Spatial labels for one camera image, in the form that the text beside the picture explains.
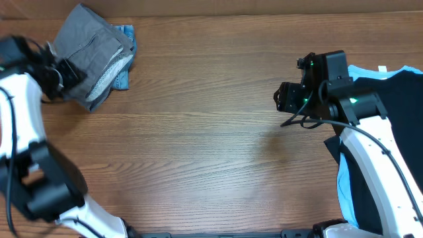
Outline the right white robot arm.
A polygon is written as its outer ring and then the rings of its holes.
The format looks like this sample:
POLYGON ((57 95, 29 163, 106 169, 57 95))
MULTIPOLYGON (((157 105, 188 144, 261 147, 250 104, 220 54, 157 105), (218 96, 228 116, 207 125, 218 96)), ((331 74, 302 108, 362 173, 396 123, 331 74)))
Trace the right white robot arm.
POLYGON ((422 236, 422 193, 404 161, 379 95, 351 81, 283 82, 274 93, 277 110, 293 116, 283 123, 330 124, 361 172, 382 237, 422 236))

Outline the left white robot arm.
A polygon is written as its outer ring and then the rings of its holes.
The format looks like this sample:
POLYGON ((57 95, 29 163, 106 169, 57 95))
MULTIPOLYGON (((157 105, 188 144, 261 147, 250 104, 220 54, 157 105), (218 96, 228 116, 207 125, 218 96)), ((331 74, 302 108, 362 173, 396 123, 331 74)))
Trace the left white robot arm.
POLYGON ((24 60, 1 71, 1 191, 12 234, 11 209, 26 219, 66 226, 84 237, 137 237, 88 193, 80 170, 47 139, 41 83, 59 71, 24 60))

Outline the grey cotton shorts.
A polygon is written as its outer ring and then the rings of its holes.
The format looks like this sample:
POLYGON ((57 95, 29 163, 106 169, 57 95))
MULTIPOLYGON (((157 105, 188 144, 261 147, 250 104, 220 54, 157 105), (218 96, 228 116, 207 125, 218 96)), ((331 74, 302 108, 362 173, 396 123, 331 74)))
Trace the grey cotton shorts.
POLYGON ((132 41, 82 4, 70 12, 53 46, 59 58, 68 59, 87 74, 65 98, 76 100, 89 112, 107 99, 116 76, 135 57, 132 41))

